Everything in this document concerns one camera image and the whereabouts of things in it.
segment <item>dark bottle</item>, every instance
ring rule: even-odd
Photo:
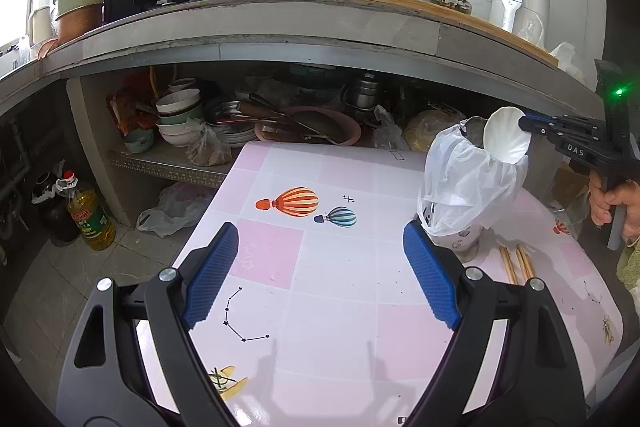
[[[56,176],[53,172],[44,172],[36,180],[31,193],[31,203],[36,205],[40,221],[47,232],[58,240],[69,243],[80,230],[66,211],[66,200],[54,191]]]

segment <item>chopsticks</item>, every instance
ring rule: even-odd
[[[500,256],[502,257],[502,263],[504,264],[504,269],[507,272],[507,277],[509,279],[510,284],[518,284],[518,277],[516,276],[516,272],[513,268],[513,263],[511,262],[511,255],[509,254],[509,250],[507,247],[503,247],[500,245],[498,248],[500,250]],[[516,245],[516,256],[518,258],[518,263],[520,264],[520,270],[522,275],[527,282],[529,279],[532,279],[536,276],[536,272],[533,269],[533,265],[531,264],[531,258],[529,254],[524,251],[522,245]]]

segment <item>bottle label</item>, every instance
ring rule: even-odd
[[[77,214],[71,214],[71,218],[76,222],[80,232],[87,239],[95,239],[98,237],[104,227],[109,223],[109,218],[104,213],[102,206],[98,204],[93,212],[83,210]]]

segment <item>cooking oil bottle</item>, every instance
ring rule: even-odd
[[[116,229],[104,213],[98,195],[87,183],[66,171],[56,187],[66,198],[66,209],[76,222],[82,238],[93,250],[104,250],[116,237]]]

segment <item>metal shelf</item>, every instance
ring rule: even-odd
[[[107,158],[114,167],[142,172],[175,182],[220,188],[241,151],[241,149],[231,149],[233,159],[228,164],[199,167],[188,161],[186,150],[186,147],[174,147],[164,140],[158,139],[154,146],[145,153],[133,154],[123,146],[122,149],[109,151]]]

